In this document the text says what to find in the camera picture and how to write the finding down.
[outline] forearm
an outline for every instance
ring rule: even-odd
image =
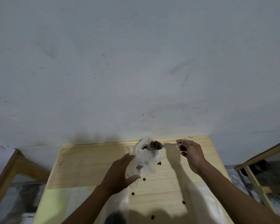
[[[238,189],[209,162],[199,172],[234,223],[280,223],[280,217]]]
[[[110,194],[97,186],[92,194],[62,224],[92,224],[109,199]]]

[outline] pile of kibble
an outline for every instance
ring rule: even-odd
[[[154,148],[155,150],[160,150],[160,149],[162,149],[161,143],[158,142],[158,141],[151,141],[150,144],[149,144],[149,146],[150,146],[151,148]]]

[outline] spoon handle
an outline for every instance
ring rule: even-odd
[[[182,145],[181,143],[176,143],[176,144],[168,144],[168,145],[164,145],[164,147],[166,146],[178,146],[178,145]]]

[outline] hand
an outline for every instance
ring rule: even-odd
[[[139,175],[133,175],[130,178],[125,177],[127,166],[135,158],[126,154],[123,158],[113,162],[112,166],[106,173],[100,187],[112,196],[119,193],[121,190],[127,188],[130,184],[140,178]]]
[[[182,152],[182,156],[186,157],[189,163],[191,170],[199,174],[199,171],[203,167],[205,163],[207,163],[204,158],[201,146],[194,142],[184,139],[176,140],[177,143],[181,143],[178,148]]]

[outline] person's left arm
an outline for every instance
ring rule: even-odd
[[[62,224],[77,222],[79,224],[94,223],[110,196],[127,188],[140,177],[138,175],[133,175],[130,178],[125,177],[127,166],[134,158],[135,156],[130,156],[128,153],[123,158],[114,161],[102,183],[95,188],[92,194]]]

